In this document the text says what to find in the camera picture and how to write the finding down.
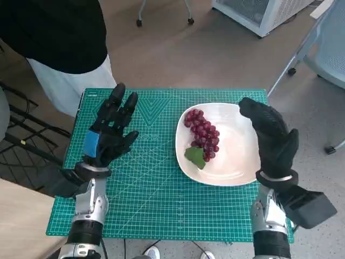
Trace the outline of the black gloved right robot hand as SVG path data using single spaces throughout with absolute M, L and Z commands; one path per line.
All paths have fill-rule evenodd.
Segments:
M 298 130 L 289 130 L 273 107 L 248 97 L 239 102 L 239 108 L 241 115 L 251 120 L 257 134 L 261 171 L 273 179 L 289 176 L 299 148 Z

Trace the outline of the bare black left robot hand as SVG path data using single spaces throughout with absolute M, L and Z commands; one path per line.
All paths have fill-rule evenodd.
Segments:
M 139 136 L 138 131 L 124 135 L 138 101 L 138 94 L 132 92 L 122 104 L 125 91 L 124 83 L 117 84 L 100 106 L 96 120 L 84 138 L 84 163 L 98 168 L 108 167 L 113 160 L 128 153 Z

